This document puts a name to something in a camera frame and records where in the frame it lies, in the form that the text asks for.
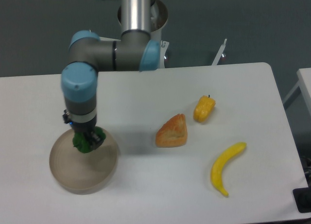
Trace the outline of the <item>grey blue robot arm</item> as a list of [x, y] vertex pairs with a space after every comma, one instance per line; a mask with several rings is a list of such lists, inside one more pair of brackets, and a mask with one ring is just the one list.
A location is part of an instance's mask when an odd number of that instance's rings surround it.
[[89, 153], [101, 146], [105, 133], [96, 126], [100, 71], [150, 71], [158, 68], [160, 45], [151, 38], [151, 10], [156, 0], [121, 0], [121, 39], [103, 41], [89, 30], [75, 33], [69, 64], [61, 73], [66, 109], [63, 120], [74, 131], [73, 145]]

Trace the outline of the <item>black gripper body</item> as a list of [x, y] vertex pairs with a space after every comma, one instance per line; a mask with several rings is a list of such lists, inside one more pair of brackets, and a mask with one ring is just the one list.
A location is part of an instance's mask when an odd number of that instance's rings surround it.
[[62, 117], [64, 123], [69, 124], [75, 132], [90, 133], [95, 129], [97, 122], [97, 109], [65, 109]]

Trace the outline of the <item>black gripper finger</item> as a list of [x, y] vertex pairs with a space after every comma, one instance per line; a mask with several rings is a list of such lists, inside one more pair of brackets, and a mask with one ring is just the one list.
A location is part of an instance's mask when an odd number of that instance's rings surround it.
[[104, 142], [104, 133], [101, 131], [89, 131], [84, 133], [89, 150], [96, 150]]

